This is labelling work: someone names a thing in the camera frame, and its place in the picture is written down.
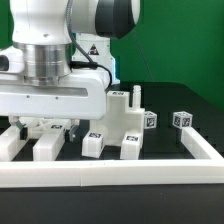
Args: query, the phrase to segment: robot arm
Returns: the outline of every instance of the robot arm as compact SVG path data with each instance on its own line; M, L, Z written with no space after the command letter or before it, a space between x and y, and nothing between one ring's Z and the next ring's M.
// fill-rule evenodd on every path
M137 24L140 0L10 0L10 8L14 48L0 52L9 59L6 71L0 58L0 73L45 79L69 74L72 32L122 38Z

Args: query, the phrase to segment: green background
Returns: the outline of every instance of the green background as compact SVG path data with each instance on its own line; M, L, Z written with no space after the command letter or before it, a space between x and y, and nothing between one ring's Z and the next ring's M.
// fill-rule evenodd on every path
M12 19L9 0L0 1L3 48L11 43ZM112 41L111 51L119 61L120 79L183 83L224 111L224 0L141 3L141 18L135 32Z

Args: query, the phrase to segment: black tabletop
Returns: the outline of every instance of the black tabletop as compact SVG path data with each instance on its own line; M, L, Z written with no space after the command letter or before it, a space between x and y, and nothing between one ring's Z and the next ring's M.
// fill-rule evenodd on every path
M140 159L192 159L172 127L173 112L193 114L193 127L224 154L224 113L184 85L139 83L142 107L158 115L158 127L147 130ZM132 91L132 83L113 86ZM0 128L7 121L1 118ZM65 143L57 161L87 160L81 142L88 131L82 121L74 143ZM31 140L14 162L32 161ZM119 159L120 149L106 147L103 159ZM224 185L148 185L87 188L30 188L0 190L0 223L224 223Z

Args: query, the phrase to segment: white robot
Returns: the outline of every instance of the white robot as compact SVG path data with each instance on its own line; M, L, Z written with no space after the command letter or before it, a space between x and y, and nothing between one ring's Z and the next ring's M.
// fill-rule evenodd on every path
M99 158L105 145L114 145L122 147L122 159L137 159L144 123L140 88L132 108L129 93L106 94L111 72L97 69L102 66L73 33L122 38L137 24L140 1L10 0L10 7L13 46L0 51L0 116L12 126L0 137L0 161L11 161L31 138L39 139L35 161L55 160L65 132L72 140L81 119L90 120L84 156ZM73 44L85 62L71 61Z

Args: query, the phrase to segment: white block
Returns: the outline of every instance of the white block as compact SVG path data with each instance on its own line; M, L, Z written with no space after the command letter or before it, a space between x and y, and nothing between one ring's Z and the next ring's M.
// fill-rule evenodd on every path
M223 160L223 157L192 127L183 128L181 142L195 159Z
M126 132L122 141L120 159L138 160L141 149L142 134Z
M63 132L45 133L33 147L34 161L54 161L64 145Z
M116 185L114 161L88 161L80 167L81 186Z
M185 111L173 113L173 126L179 129L192 126L193 115Z
M89 131L83 139L82 156L99 158L104 146L104 134Z
M80 186L80 166L74 162L1 163L0 188Z
M0 136L0 161L12 161L25 144L20 140L20 130L11 126Z
M96 133L103 130L105 145L121 147L127 131L144 132L145 109L140 108L140 93L134 94L133 107L129 106L129 92L109 91L107 93L107 113L101 120L91 120L90 129Z

